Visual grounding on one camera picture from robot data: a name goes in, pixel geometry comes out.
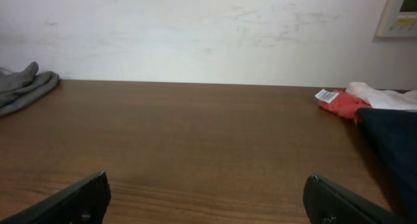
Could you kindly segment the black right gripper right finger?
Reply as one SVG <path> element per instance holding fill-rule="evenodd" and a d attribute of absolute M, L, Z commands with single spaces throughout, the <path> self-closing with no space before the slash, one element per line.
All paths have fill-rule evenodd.
<path fill-rule="evenodd" d="M 351 190 L 312 174 L 306 180 L 303 204 L 312 224 L 405 224 L 406 221 Z"/>

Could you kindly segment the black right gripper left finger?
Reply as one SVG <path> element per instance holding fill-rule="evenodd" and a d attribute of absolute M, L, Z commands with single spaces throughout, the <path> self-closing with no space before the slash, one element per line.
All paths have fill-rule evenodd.
<path fill-rule="evenodd" d="M 1 224 L 102 224 L 110 200 L 108 178 L 102 171 L 1 220 Z"/>

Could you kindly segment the dark blue shorts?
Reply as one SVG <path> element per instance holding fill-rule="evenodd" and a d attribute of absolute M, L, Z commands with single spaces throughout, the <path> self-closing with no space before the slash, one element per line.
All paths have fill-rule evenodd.
<path fill-rule="evenodd" d="M 416 113 L 358 110 L 359 129 L 387 168 L 411 223 L 416 223 Z"/>

